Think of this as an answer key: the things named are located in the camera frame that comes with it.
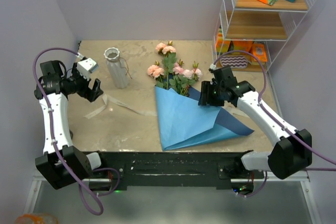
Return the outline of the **pink flower stem tall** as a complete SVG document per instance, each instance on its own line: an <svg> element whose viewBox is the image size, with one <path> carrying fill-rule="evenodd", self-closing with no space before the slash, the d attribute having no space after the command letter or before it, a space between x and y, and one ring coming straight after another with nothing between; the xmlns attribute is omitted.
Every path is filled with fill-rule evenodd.
<svg viewBox="0 0 336 224"><path fill-rule="evenodd" d="M155 47L156 52L163 56L162 63L167 65L169 68L169 79L173 76L173 68L175 67L177 57L176 57L176 49L173 47L173 42L168 41L167 44L160 42Z"/></svg>

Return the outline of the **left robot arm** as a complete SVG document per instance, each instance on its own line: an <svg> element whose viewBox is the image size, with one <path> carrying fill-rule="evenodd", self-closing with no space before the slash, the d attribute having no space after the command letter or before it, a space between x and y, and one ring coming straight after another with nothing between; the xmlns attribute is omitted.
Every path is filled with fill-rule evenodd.
<svg viewBox="0 0 336 224"><path fill-rule="evenodd" d="M85 154L74 147L67 116L69 95L78 94L93 102L103 94L99 79L95 79L93 87L89 88L90 75L98 64L91 58L83 58L73 64L69 77L66 76L65 65L59 60L43 62L40 68L43 75L38 78L34 95L43 112L45 144L42 156L35 159L36 168L54 189L75 183L56 154L60 152L79 179L88 178L91 174L97 178L105 177L109 165L101 160L99 153Z"/></svg>

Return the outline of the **blue wrapping paper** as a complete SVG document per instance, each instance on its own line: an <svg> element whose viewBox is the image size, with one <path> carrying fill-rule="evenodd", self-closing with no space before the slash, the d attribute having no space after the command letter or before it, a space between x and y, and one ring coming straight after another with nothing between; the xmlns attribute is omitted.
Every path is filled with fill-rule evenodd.
<svg viewBox="0 0 336 224"><path fill-rule="evenodd" d="M189 95L182 96L172 88L155 87L162 150L209 144L254 133L221 107L199 106L198 90L190 88Z"/></svg>

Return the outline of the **peach flower stem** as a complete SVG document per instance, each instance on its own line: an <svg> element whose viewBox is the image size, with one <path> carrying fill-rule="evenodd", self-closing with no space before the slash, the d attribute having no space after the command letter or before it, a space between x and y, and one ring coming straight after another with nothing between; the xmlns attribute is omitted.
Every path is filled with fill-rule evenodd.
<svg viewBox="0 0 336 224"><path fill-rule="evenodd" d="M169 68L167 65L155 61L147 68L146 74L155 80L157 87L169 89Z"/></svg>

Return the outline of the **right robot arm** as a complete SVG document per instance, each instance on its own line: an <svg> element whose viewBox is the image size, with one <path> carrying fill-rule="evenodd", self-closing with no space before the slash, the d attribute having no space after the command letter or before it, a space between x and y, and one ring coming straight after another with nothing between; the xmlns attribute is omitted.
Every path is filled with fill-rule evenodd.
<svg viewBox="0 0 336 224"><path fill-rule="evenodd" d="M247 151L234 164L234 173L246 178L253 170L272 172L285 179L312 163L312 136L297 130L273 111L247 81L238 82L230 67L209 69L211 81L202 81L199 105L223 106L225 102L248 115L264 132L273 149L268 152Z"/></svg>

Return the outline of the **cream printed ribbon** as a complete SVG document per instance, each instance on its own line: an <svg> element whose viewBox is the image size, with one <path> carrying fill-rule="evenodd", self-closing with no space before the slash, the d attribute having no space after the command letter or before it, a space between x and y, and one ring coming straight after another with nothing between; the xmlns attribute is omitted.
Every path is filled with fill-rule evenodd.
<svg viewBox="0 0 336 224"><path fill-rule="evenodd" d="M136 114L139 114L139 115L142 115L142 116L157 116L157 112L156 111L139 111L139 110L136 110L130 106L128 106L126 103L124 102L121 102L119 100L117 100L116 98L110 96L110 95L107 95L107 94L104 94L102 96L102 100L103 100L103 103L104 105L93 110L92 112L86 114L84 117L86 119L91 119L93 118L94 116L98 115L99 113L101 113L102 111L104 111L106 109L106 107L108 106L109 102L117 105L117 106L120 106L120 107L123 107L123 108L126 108Z"/></svg>

